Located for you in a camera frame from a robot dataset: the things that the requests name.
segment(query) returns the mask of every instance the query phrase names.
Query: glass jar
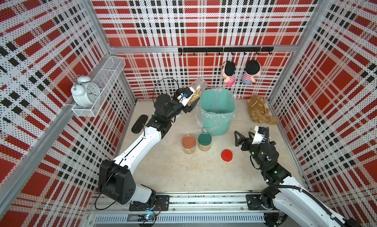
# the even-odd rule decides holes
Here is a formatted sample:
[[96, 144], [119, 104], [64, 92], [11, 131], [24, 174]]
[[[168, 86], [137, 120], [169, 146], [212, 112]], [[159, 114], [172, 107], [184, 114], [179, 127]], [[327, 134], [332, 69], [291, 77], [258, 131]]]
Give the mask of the glass jar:
[[208, 151], [211, 148], [212, 136], [207, 133], [201, 133], [198, 137], [198, 147], [201, 151]]
[[188, 101], [188, 105], [191, 105], [197, 98], [200, 97], [200, 95], [204, 92], [205, 88], [207, 87], [207, 83], [204, 79], [199, 77], [190, 84], [190, 87], [192, 87], [195, 90], [195, 93]]
[[186, 135], [182, 138], [182, 149], [186, 154], [193, 154], [195, 152], [195, 137]]

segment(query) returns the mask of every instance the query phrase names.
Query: white wire basket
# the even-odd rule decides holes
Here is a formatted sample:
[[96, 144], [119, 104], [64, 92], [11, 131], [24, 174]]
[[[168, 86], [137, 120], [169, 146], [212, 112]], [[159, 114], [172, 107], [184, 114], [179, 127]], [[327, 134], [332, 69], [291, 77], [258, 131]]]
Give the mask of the white wire basket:
[[81, 107], [75, 104], [72, 108], [73, 112], [75, 112], [78, 117], [96, 117], [124, 67], [124, 58], [111, 56], [91, 81], [100, 89], [100, 96], [97, 98], [96, 102], [87, 107]]

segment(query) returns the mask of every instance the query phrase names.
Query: black cable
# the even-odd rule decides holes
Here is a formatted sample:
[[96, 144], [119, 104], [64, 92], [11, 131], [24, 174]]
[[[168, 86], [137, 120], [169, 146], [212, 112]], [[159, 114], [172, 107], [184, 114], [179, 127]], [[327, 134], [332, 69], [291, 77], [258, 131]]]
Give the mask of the black cable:
[[155, 89], [156, 89], [156, 86], [158, 85], [158, 83], [160, 83], [160, 81], [165, 80], [165, 79], [173, 79], [173, 80], [177, 83], [177, 87], [178, 87], [178, 89], [179, 89], [179, 84], [178, 84], [177, 80], [175, 80], [174, 78], [171, 78], [171, 77], [164, 77], [163, 79], [158, 80], [157, 83], [155, 84], [155, 86], [153, 87], [153, 93], [152, 93], [152, 101], [153, 101], [153, 104], [155, 103], [154, 95], [155, 95]]
[[264, 216], [264, 224], [268, 227], [278, 227], [288, 218], [287, 214], [280, 218], [280, 213], [265, 213]]
[[144, 137], [145, 137], [145, 128], [144, 128], [145, 124], [143, 124], [143, 131], [144, 131]]
[[254, 163], [253, 163], [253, 160], [252, 160], [252, 156], [250, 155], [250, 162], [252, 162], [252, 165], [253, 165], [253, 167], [255, 168], [255, 169], [257, 169], [257, 170], [260, 170], [261, 168], [256, 168], [255, 166], [254, 166]]
[[[114, 169], [113, 172], [109, 175], [109, 178], [107, 179], [104, 188], [106, 187], [107, 183], [109, 182], [111, 176], [112, 176], [114, 173], [115, 173], [115, 169]], [[113, 204], [116, 202], [116, 201], [114, 201], [112, 204], [108, 205], [108, 206], [105, 207], [105, 208], [97, 208], [97, 200], [98, 200], [98, 198], [101, 196], [102, 191], [104, 190], [104, 188], [101, 190], [100, 194], [97, 196], [97, 198], [95, 199], [95, 202], [94, 202], [94, 207], [95, 207], [97, 210], [105, 210], [105, 209], [109, 208], [111, 205], [113, 205]]]
[[[270, 156], [271, 156], [271, 151], [270, 151], [270, 129], [268, 127], [266, 129], [267, 129], [266, 130], [266, 143], [267, 143], [267, 148], [268, 148], [268, 159], [270, 159]], [[271, 161], [271, 159], [270, 160], [268, 160], [268, 159], [267, 159], [267, 163], [264, 165], [263, 170], [262, 170], [263, 179], [265, 181], [267, 180], [267, 178], [266, 178], [266, 170], [270, 166], [270, 161]], [[277, 189], [295, 189], [295, 190], [298, 190], [300, 192], [303, 192], [304, 194], [306, 194], [307, 196], [309, 196], [311, 199], [313, 199], [326, 212], [326, 214], [328, 214], [330, 216], [332, 215], [332, 212], [321, 201], [319, 201], [315, 196], [313, 196], [306, 189], [302, 189], [302, 188], [294, 186], [294, 185], [277, 185], [277, 184], [271, 183], [271, 181], [267, 181], [266, 183], [269, 186], [275, 187]], [[334, 217], [331, 217], [331, 218], [334, 219], [336, 222], [338, 222], [339, 225], [341, 225], [341, 226], [343, 225], [343, 223], [337, 217], [334, 216]]]
[[170, 120], [172, 123], [175, 123], [175, 117], [176, 117], [176, 116], [174, 116], [174, 121]]
[[102, 191], [105, 189], [105, 187], [106, 187], [107, 183], [109, 182], [111, 176], [115, 173], [116, 168], [117, 168], [117, 167], [114, 166], [113, 169], [111, 169], [111, 171], [110, 171], [110, 175], [109, 175], [109, 178], [107, 179], [105, 186], [104, 186], [103, 189], [100, 191], [100, 194], [97, 196], [97, 198], [95, 199], [95, 202], [94, 202], [94, 208], [96, 208], [97, 210], [105, 210], [105, 209], [109, 208], [111, 205], [113, 205], [114, 203], [116, 203], [116, 201], [114, 201], [112, 204], [108, 205], [108, 206], [105, 207], [105, 208], [97, 208], [97, 200], [98, 200], [98, 198], [101, 196]]
[[152, 225], [150, 226], [150, 227], [152, 227], [152, 226], [155, 224], [156, 220], [157, 220], [156, 213], [155, 213], [153, 210], [148, 210], [148, 209], [146, 209], [146, 208], [139, 207], [138, 205], [136, 205], [136, 203], [134, 203], [134, 205], [135, 205], [137, 208], [141, 209], [141, 210], [149, 211], [149, 212], [153, 212], [153, 215], [154, 215], [153, 219], [154, 219], [154, 220], [153, 220]]

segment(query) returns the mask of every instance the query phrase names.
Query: white alarm clock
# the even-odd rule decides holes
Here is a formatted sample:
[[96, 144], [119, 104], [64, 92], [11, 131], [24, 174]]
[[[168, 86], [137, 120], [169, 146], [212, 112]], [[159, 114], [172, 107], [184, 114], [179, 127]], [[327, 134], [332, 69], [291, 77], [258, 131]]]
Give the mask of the white alarm clock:
[[71, 93], [74, 101], [81, 107], [87, 107], [94, 104], [100, 96], [100, 89], [95, 83], [90, 82], [88, 76], [80, 76], [77, 82], [71, 87]]

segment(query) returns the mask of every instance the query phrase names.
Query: teal trash can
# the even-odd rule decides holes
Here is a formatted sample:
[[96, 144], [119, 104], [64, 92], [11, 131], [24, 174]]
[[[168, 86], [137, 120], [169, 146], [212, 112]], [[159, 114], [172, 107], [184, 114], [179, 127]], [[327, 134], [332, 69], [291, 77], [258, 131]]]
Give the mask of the teal trash can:
[[196, 121], [210, 135], [224, 135], [236, 112], [233, 94], [226, 89], [208, 89], [200, 96]]

